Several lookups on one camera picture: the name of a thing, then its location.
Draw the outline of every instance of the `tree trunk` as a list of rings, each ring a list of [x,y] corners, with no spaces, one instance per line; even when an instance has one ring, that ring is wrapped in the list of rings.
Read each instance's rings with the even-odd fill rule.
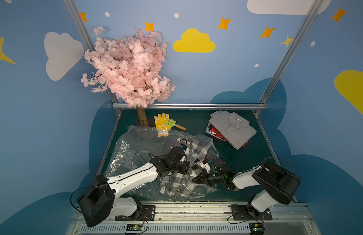
[[[138,118],[140,120],[141,125],[148,126],[148,119],[145,114],[145,109],[142,107],[137,107],[136,110],[137,110]]]

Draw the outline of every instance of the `plastic bag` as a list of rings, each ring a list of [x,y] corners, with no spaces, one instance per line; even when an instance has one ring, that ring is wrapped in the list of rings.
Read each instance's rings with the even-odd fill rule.
[[[116,176],[137,169],[150,161],[149,153],[163,156],[178,141],[182,144],[187,142],[186,156],[190,165],[187,175],[174,173],[140,185],[127,194],[149,200],[194,199],[217,190],[217,184],[211,187],[192,182],[203,167],[209,168],[210,161],[218,159],[212,138],[193,136],[178,130],[169,130],[168,136],[158,137],[155,127],[128,126],[127,130],[116,142],[105,176]]]

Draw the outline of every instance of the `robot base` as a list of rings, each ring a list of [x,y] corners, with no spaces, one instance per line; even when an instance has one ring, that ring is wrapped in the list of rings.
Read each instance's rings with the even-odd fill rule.
[[[233,219],[234,220],[262,220],[262,215],[264,215],[264,220],[272,220],[272,214],[270,213],[269,208],[266,209],[264,212],[259,212],[259,215],[256,218],[253,218],[252,215],[248,213],[247,206],[246,205],[238,205],[234,204],[231,205]]]
[[[141,221],[144,220],[144,214],[142,214],[142,212],[144,214],[146,214],[146,220],[147,221],[154,221],[154,215],[156,212],[156,206],[155,205],[146,205],[143,206],[140,215],[139,216],[135,216],[136,213],[133,213],[131,216],[123,216],[123,215],[119,215],[119,216],[115,216],[115,220],[116,221]]]

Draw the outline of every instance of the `gray shirt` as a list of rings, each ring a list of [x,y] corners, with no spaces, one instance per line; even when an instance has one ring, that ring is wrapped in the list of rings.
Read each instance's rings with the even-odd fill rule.
[[[237,113],[228,111],[216,111],[212,113],[210,123],[230,142],[237,150],[243,146],[256,130],[250,126],[250,122]]]

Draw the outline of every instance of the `yellow glove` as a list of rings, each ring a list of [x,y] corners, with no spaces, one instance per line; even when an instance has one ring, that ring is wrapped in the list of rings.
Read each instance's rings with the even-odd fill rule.
[[[168,130],[171,129],[171,127],[164,125],[163,122],[168,120],[169,117],[170,115],[165,113],[162,113],[162,115],[158,114],[158,116],[154,116],[154,120],[156,121],[156,128],[158,129],[158,136],[168,136]]]

